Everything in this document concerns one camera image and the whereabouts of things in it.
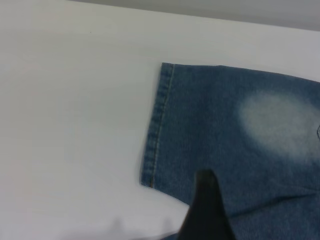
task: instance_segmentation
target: denim fabric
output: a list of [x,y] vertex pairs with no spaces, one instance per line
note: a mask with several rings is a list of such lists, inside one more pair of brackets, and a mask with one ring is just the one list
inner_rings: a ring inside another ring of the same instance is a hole
[[163,63],[141,184],[190,204],[200,169],[238,240],[320,239],[320,83]]

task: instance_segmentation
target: white surface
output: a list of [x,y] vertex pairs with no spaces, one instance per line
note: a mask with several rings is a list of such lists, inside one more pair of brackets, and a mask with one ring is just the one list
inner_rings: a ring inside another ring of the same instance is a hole
[[138,183],[161,62],[320,81],[320,32],[307,30],[6,0],[0,34],[2,240],[129,240],[180,226],[188,207]]
[[319,0],[72,0],[320,31]]

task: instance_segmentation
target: jeans seam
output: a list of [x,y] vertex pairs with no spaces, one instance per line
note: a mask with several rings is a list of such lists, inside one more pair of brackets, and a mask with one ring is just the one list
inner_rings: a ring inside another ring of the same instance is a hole
[[159,139],[160,139],[160,133],[162,130],[162,123],[164,120],[164,116],[165,116],[165,111],[166,111],[166,106],[167,106],[167,102],[168,102],[168,97],[169,97],[169,93],[171,90],[171,83],[174,77],[174,73],[175,73],[175,64],[172,66],[171,69],[171,76],[170,76],[170,80],[168,83],[168,90],[164,99],[164,103],[163,103],[163,107],[162,107],[162,115],[160,118],[160,124],[159,124],[159,129],[158,129],[158,134],[157,134],[157,139],[156,139],[156,144],[155,144],[155,151],[154,151],[154,164],[153,164],[153,172],[152,172],[152,180],[151,180],[151,187],[153,187],[155,185],[155,175],[156,175],[156,166],[157,166],[157,158],[158,158],[158,152],[159,152]]
[[146,146],[144,149],[140,175],[140,183],[150,188],[155,187],[155,174],[160,144],[160,133],[162,130],[168,97],[171,91],[171,83],[174,77],[174,72],[175,64],[162,64],[160,79],[146,138]]

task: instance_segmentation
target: worn spot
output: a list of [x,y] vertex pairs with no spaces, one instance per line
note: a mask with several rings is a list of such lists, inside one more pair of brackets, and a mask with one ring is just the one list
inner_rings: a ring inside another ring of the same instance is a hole
[[239,120],[260,148],[292,160],[320,159],[320,109],[291,94],[258,92],[239,106]]

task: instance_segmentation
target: faded denim patch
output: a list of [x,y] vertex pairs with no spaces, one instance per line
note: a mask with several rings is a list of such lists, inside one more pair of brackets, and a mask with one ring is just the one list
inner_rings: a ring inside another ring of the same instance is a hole
[[141,184],[190,204],[208,168],[238,240],[320,239],[320,83],[163,63]]

